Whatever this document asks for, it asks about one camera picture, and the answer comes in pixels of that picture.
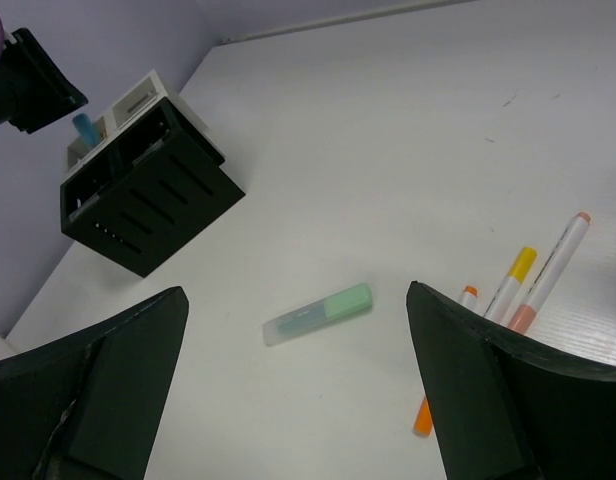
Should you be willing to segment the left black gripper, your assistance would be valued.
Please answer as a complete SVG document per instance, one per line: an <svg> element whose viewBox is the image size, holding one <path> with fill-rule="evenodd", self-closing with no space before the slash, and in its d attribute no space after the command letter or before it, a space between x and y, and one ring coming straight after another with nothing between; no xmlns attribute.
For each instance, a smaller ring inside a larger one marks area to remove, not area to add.
<svg viewBox="0 0 616 480"><path fill-rule="evenodd" d="M0 58L0 125L32 134L87 104L32 32L15 30Z"/></svg>

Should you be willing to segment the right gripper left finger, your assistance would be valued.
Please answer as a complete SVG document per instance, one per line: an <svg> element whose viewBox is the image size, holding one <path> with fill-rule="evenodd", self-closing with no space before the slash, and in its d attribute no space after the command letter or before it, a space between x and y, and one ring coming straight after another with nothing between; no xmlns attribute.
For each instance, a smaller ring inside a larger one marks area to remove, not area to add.
<svg viewBox="0 0 616 480"><path fill-rule="evenodd" d="M0 479L143 478L188 313L172 287L0 360Z"/></svg>

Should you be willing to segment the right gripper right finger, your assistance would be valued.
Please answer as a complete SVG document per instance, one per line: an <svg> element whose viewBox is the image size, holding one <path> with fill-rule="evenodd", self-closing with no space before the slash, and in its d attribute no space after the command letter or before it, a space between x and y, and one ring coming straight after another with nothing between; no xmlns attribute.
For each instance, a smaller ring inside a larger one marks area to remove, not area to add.
<svg viewBox="0 0 616 480"><path fill-rule="evenodd" d="M426 284L406 296L449 479L616 479L616 366L484 319Z"/></svg>

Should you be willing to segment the blue highlighter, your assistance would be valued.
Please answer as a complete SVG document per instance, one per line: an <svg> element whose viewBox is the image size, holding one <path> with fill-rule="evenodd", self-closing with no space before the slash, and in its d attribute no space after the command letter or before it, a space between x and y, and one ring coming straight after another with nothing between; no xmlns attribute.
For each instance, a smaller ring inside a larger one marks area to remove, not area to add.
<svg viewBox="0 0 616 480"><path fill-rule="evenodd" d="M72 124L88 149L93 149L100 143L101 133L87 114L79 113L74 116Z"/></svg>

